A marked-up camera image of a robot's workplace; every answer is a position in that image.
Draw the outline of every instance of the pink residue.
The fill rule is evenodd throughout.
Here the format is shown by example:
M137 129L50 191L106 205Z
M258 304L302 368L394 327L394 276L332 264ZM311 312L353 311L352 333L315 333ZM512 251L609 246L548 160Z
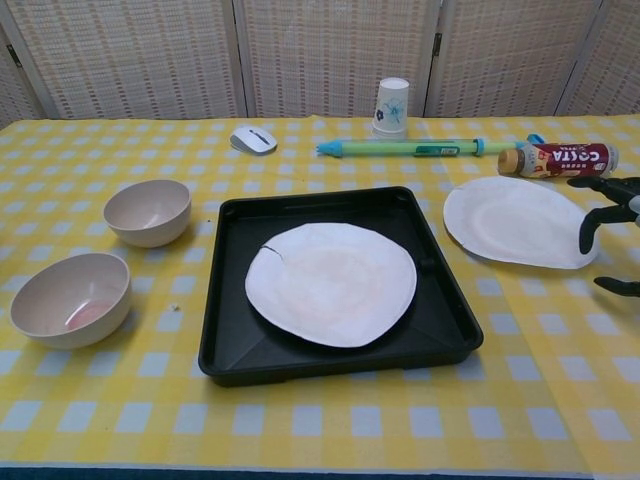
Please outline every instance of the pink residue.
M111 308L112 304L104 300L90 300L73 312L65 325L68 330L75 330L83 327L104 315Z

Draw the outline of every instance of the table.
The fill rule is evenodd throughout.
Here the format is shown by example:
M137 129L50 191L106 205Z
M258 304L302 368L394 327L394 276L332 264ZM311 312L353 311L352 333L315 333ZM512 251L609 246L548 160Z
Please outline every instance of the table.
M495 157L323 158L315 144L370 136L369 119L252 119L279 139L233 150L246 119L21 121L0 132L0 459L369 471L582 472L640 476L640 303L591 283L640 279L640 232L601 228L580 271L464 253L442 205L496 174ZM410 137L606 141L617 176L640 170L640 116L410 119ZM102 220L118 189L169 177L193 192L192 226L160 249L120 243ZM405 185L415 193L485 332L450 367L217 387L198 369L217 211L226 199ZM585 209L606 199L550 188ZM9 325L19 287L55 260L109 251L133 275L132 314L108 339L51 351ZM179 305L173 311L171 304Z

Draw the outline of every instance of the woven screen panel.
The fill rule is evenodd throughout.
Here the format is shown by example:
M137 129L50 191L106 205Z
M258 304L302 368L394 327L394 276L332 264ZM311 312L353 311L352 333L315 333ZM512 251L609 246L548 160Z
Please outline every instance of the woven screen panel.
M61 118L193 119L245 113L223 1L8 4Z
M640 3L614 0L567 105L567 115L640 112Z
M42 118L4 45L0 48L0 129L16 120Z
M593 8L592 0L458 0L427 113L553 115Z
M411 84L422 116L439 0L242 0L256 113L264 117L373 114L378 84Z

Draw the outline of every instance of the pen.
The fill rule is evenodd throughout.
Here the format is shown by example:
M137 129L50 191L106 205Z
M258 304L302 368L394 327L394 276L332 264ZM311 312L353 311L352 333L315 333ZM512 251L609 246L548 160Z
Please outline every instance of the pen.
M502 150L520 148L526 142L485 143L481 138L472 140L334 140L316 146L316 151L324 155L344 157L351 155L416 157L456 157L458 155L497 154Z

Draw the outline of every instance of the white paper plate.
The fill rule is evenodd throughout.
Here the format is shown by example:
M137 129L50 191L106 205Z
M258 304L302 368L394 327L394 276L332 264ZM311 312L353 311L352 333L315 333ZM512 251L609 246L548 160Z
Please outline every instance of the white paper plate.
M347 223L309 223L276 235L253 259L247 297L274 325L333 347L360 347L389 330L416 290L409 253Z
M590 263L578 246L585 212L565 196L526 180L486 177L456 187L444 223L467 250L492 260L575 269Z

